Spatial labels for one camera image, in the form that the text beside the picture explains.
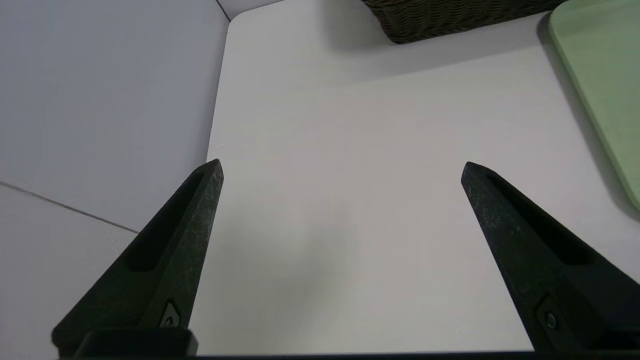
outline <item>green cutting board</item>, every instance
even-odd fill
[[[640,0],[569,0],[550,32],[633,204],[640,209]]]

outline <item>white table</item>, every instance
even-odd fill
[[[199,353],[530,349],[460,185],[466,161],[639,280],[640,216],[542,18],[402,46],[357,0],[233,20]]]

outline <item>dark brown basket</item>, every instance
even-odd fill
[[[566,0],[362,0],[405,44],[553,10]]]

